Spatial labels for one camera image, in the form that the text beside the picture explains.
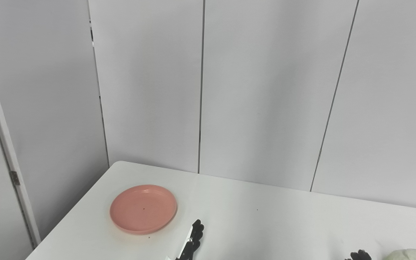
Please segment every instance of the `white table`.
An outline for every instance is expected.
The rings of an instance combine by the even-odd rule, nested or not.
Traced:
[[[175,218],[150,235],[130,235],[109,217],[113,199],[140,184],[168,188]],[[374,260],[416,248],[416,209],[119,161],[27,258],[175,258],[193,221],[205,231],[194,260],[343,260],[363,248]]]

